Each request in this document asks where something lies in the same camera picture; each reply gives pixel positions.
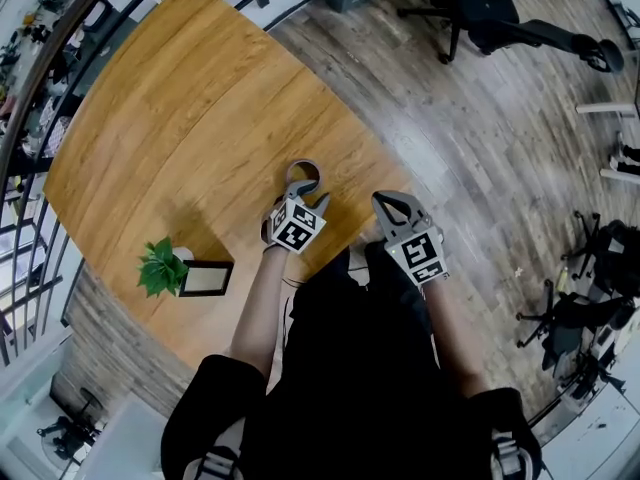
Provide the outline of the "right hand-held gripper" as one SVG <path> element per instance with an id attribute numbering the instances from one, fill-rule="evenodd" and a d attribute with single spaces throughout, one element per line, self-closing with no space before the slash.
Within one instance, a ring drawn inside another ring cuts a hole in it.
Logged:
<path id="1" fill-rule="evenodd" d="M 444 236 L 415 196 L 400 191 L 376 191 L 371 203 L 387 240 L 385 251 L 411 282 L 421 287 L 449 276 Z M 400 212 L 410 224 L 396 221 L 389 207 Z"/>

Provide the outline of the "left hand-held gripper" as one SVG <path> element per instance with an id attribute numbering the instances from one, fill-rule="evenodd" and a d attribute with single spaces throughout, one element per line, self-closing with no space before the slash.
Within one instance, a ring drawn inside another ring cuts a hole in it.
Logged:
<path id="1" fill-rule="evenodd" d="M 288 184 L 284 196 L 263 216 L 260 237 L 267 247 L 282 247 L 300 254 L 319 235 L 326 220 L 324 213 L 330 202 L 330 194 L 324 193 L 313 205 L 307 205 L 302 197 L 314 193 L 319 181 L 303 179 Z"/>

